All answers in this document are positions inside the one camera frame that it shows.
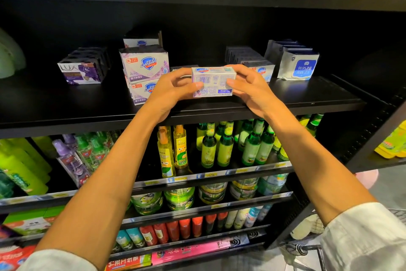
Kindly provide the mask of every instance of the human hand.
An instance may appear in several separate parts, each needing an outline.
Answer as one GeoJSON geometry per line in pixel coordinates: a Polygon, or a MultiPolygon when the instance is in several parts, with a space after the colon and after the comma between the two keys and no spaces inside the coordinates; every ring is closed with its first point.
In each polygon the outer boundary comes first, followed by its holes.
{"type": "Polygon", "coordinates": [[[227,84],[234,89],[233,94],[240,97],[254,114],[265,118],[272,103],[279,101],[268,83],[259,73],[244,65],[227,66],[231,66],[237,73],[235,80],[227,79],[227,84]]]}
{"type": "Polygon", "coordinates": [[[158,118],[157,123],[165,120],[179,100],[192,98],[193,93],[204,86],[203,82],[192,83],[191,78],[181,78],[184,75],[192,75],[192,69],[180,68],[162,75],[140,110],[152,113],[158,118]]]}

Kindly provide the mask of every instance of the white shirt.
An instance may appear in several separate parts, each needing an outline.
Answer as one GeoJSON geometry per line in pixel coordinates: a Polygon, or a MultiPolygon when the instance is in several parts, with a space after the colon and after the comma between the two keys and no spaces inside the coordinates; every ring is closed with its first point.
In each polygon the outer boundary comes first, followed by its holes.
{"type": "MultiPolygon", "coordinates": [[[[406,270],[406,226],[380,203],[358,205],[322,234],[335,271],[406,270]]],[[[34,252],[18,271],[97,271],[87,260],[57,249],[34,252]]]]}

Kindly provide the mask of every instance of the pink box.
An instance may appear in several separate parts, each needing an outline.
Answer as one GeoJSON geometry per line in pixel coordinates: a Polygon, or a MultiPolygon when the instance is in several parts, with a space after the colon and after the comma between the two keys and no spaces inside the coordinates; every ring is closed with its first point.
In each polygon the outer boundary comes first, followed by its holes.
{"type": "Polygon", "coordinates": [[[169,249],[152,253],[152,265],[163,264],[174,260],[193,257],[205,253],[215,252],[231,246],[230,240],[220,240],[210,243],[191,245],[184,248],[169,249]]]}

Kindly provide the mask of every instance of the person's left hand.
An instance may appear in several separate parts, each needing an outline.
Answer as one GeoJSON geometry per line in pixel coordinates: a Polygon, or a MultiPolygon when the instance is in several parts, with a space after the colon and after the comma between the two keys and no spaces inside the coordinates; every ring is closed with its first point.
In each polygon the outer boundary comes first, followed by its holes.
{"type": "Polygon", "coordinates": [[[162,75],[140,110],[155,114],[158,123],[165,120],[179,100],[192,98],[204,86],[203,82],[192,83],[191,78],[181,78],[184,75],[192,75],[192,69],[181,68],[162,75]]]}

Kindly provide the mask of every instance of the person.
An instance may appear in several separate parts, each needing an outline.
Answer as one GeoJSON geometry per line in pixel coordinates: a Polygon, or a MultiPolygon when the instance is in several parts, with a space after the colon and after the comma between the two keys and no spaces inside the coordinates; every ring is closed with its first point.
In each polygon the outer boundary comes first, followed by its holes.
{"type": "MultiPolygon", "coordinates": [[[[326,230],[322,247],[335,270],[406,270],[406,226],[368,192],[272,93],[260,74],[232,65],[227,83],[275,131],[326,230]]],[[[201,82],[163,75],[148,101],[99,166],[69,201],[19,271],[103,270],[113,248],[151,132],[201,82]]]]}

